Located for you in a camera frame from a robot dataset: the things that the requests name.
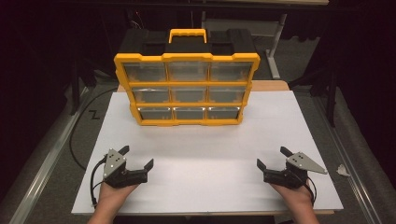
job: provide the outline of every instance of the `hand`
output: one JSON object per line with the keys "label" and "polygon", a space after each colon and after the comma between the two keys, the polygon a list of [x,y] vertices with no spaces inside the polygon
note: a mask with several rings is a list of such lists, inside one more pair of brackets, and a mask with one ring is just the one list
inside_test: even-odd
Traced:
{"label": "hand", "polygon": [[282,196],[291,211],[295,223],[317,224],[318,219],[311,203],[311,194],[304,186],[288,189],[279,185],[271,186]]}
{"label": "hand", "polygon": [[128,186],[122,189],[113,189],[107,183],[101,184],[99,201],[88,223],[112,223],[126,198],[138,185]]}

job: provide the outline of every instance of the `carrying handle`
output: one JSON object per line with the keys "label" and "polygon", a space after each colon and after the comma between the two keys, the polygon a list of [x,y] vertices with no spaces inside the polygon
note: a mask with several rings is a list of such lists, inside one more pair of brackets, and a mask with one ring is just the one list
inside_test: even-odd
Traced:
{"label": "carrying handle", "polygon": [[169,35],[169,44],[172,43],[173,36],[198,36],[201,35],[206,43],[205,29],[172,29]]}

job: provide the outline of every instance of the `toolbox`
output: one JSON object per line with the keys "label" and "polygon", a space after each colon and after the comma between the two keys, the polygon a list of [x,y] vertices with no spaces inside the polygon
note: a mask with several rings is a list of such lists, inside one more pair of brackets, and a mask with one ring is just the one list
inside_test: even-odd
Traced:
{"label": "toolbox", "polygon": [[239,124],[260,63],[246,29],[128,30],[114,59],[140,125]]}

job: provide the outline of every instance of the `clear plastic compartment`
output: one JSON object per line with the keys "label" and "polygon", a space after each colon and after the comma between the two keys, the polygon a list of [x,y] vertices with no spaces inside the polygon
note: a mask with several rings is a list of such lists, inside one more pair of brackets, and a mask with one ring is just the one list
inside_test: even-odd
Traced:
{"label": "clear plastic compartment", "polygon": [[166,81],[163,63],[124,63],[129,81]]}
{"label": "clear plastic compartment", "polygon": [[206,99],[206,87],[171,87],[173,102],[201,103]]}
{"label": "clear plastic compartment", "polygon": [[246,87],[209,87],[211,103],[241,103]]}
{"label": "clear plastic compartment", "polygon": [[204,107],[175,107],[175,119],[204,119]]}
{"label": "clear plastic compartment", "polygon": [[240,107],[209,107],[207,109],[208,119],[237,119]]}
{"label": "clear plastic compartment", "polygon": [[168,63],[171,81],[206,81],[209,63],[206,62],[171,62]]}
{"label": "clear plastic compartment", "polygon": [[247,81],[251,62],[241,63],[212,63],[209,79],[211,81]]}
{"label": "clear plastic compartment", "polygon": [[133,87],[134,99],[137,103],[168,103],[167,87]]}
{"label": "clear plastic compartment", "polygon": [[142,119],[172,119],[170,107],[139,107]]}

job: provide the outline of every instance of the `white table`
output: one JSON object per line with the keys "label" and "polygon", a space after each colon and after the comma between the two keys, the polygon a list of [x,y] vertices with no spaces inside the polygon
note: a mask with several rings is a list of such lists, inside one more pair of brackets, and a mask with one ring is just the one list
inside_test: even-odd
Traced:
{"label": "white table", "polygon": [[[129,170],[151,159],[148,183],[139,186],[121,215],[275,215],[287,211],[280,196],[262,181],[256,166],[285,168],[280,147],[302,151],[325,168],[292,91],[252,91],[240,125],[139,126],[124,92],[113,93],[72,213],[93,212],[89,191],[93,166],[110,148],[130,146]],[[98,169],[95,183],[102,179]],[[343,209],[329,175],[308,172],[318,189],[317,213]],[[95,190],[98,197],[99,188]]]}

